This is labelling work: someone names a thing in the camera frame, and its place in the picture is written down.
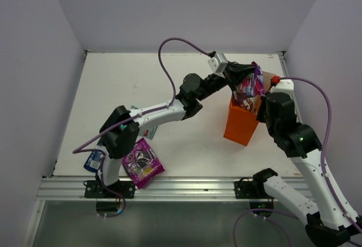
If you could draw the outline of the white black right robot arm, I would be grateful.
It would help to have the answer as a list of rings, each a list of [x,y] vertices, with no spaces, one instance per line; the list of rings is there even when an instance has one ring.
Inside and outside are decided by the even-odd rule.
[[[310,126],[297,121],[294,101],[286,93],[268,93],[262,98],[257,118],[266,124],[274,142],[297,167],[313,198],[300,194],[271,168],[254,174],[254,195],[281,202],[303,223],[315,246],[342,246],[349,242],[361,228],[361,216],[340,189],[329,189],[336,182],[327,163],[321,161],[322,145]]]

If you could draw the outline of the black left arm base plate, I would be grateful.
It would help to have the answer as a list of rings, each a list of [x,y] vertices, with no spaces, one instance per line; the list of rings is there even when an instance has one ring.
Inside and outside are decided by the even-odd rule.
[[[85,198],[106,199],[106,198],[133,198],[135,194],[135,185],[132,181],[119,180],[115,184],[106,187],[106,189],[97,180],[86,180]]]

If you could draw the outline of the red brown snack bag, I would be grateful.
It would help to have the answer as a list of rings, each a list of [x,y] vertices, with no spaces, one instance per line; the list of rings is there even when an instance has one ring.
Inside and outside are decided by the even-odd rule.
[[[260,105],[259,97],[246,98],[240,104],[240,107],[250,113],[256,114]]]

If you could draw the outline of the purple Fox's candy bag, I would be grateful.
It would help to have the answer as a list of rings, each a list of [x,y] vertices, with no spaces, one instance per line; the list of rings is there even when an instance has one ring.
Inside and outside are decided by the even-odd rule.
[[[262,70],[256,62],[252,62],[251,65],[253,67],[251,73],[242,79],[234,92],[234,98],[240,105],[249,98],[265,95]]]

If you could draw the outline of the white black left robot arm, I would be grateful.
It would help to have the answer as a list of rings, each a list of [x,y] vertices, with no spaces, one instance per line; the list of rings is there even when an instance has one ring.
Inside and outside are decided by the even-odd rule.
[[[100,129],[101,141],[108,152],[98,174],[97,190],[104,197],[112,197],[118,190],[119,170],[122,158],[131,152],[138,135],[146,129],[169,122],[177,122],[195,116],[201,109],[202,100],[225,86],[235,92],[243,80],[254,71],[256,63],[239,64],[226,62],[221,75],[211,74],[201,78],[195,73],[184,77],[179,93],[167,101],[144,109],[128,110],[118,106]]]

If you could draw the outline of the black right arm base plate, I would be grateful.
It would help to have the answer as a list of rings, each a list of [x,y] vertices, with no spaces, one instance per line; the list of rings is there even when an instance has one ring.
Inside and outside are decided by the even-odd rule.
[[[234,181],[234,193],[236,199],[268,199],[269,195],[266,194],[264,186],[258,180],[250,180],[243,177]]]

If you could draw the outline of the orange paper bag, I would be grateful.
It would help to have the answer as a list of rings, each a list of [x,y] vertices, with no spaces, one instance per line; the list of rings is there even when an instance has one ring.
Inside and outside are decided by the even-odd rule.
[[[240,104],[238,104],[234,98],[234,92],[236,92],[236,90],[232,91],[227,123],[223,136],[226,139],[247,146],[259,123],[257,120],[257,113],[260,105],[256,114],[250,113],[240,107]]]

